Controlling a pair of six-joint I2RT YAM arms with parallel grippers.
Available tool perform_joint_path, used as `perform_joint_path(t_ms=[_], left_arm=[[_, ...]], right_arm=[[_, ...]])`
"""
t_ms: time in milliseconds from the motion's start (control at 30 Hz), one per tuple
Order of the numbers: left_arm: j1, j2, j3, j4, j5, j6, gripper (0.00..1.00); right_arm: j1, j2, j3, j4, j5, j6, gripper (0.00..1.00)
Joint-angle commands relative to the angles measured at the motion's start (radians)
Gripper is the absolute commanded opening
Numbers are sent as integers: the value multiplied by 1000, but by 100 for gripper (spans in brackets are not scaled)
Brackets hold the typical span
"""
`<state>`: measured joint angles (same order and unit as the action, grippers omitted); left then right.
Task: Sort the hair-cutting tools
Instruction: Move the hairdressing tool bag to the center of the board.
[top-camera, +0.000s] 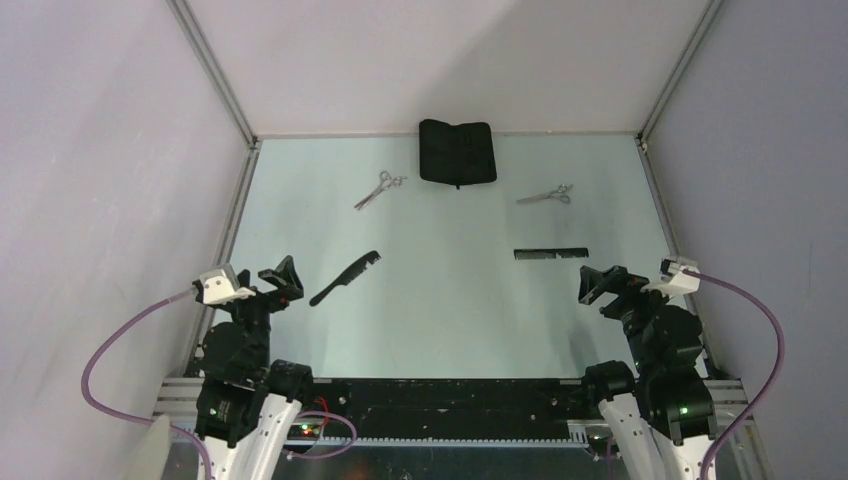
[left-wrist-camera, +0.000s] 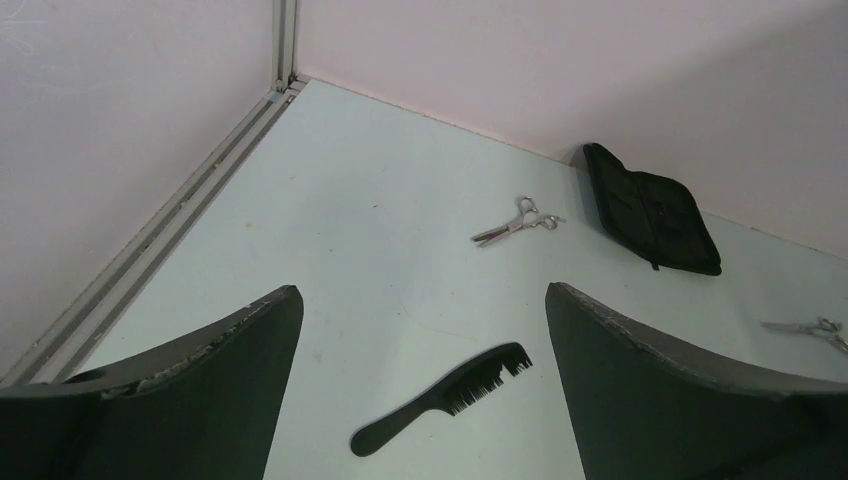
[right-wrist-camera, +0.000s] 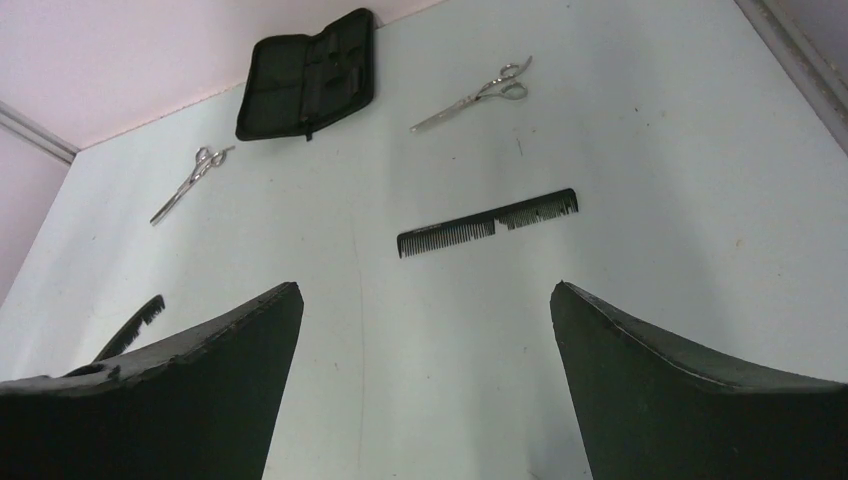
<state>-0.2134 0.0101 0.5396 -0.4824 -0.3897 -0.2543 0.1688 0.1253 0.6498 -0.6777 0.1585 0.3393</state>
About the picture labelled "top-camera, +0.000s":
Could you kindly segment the black handled comb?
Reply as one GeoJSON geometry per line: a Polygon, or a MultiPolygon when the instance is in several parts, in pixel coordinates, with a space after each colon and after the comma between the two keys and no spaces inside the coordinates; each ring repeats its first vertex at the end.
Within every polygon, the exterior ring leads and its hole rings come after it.
{"type": "Polygon", "coordinates": [[[381,255],[376,250],[371,250],[346,267],[333,281],[331,281],[319,293],[314,295],[309,300],[311,307],[319,305],[335,288],[340,286],[348,286],[351,282],[361,276],[371,265],[381,259],[381,255]]]}

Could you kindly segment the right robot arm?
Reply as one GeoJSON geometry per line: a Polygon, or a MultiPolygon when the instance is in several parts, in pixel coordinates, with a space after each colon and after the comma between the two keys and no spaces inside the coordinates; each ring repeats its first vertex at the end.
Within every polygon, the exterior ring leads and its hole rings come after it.
{"type": "Polygon", "coordinates": [[[579,270],[578,300],[613,300],[600,314],[621,323],[633,363],[607,361],[586,369],[581,402],[609,427],[608,448],[617,450],[632,479],[713,479],[709,450],[718,437],[716,408],[696,361],[704,345],[702,323],[672,298],[696,292],[698,269],[666,259],[661,278],[623,266],[579,270]]]}

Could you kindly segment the black zippered tool case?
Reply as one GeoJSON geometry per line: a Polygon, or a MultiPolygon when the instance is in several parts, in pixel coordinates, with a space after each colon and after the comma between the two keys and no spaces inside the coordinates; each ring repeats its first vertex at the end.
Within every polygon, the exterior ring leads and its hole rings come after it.
{"type": "Polygon", "coordinates": [[[418,125],[419,176],[456,189],[497,180],[491,127],[485,122],[452,125],[424,119],[418,125]]]}

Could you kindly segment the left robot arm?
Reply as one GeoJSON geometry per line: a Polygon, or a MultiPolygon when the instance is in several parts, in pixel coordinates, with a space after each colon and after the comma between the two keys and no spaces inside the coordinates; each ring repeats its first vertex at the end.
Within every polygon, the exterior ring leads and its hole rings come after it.
{"type": "Polygon", "coordinates": [[[311,368],[270,355],[272,314],[304,295],[293,258],[259,271],[268,291],[250,277],[223,264],[193,283],[196,302],[230,317],[207,330],[194,362],[203,376],[194,428],[201,479],[271,478],[295,417],[316,403],[311,368]]]}

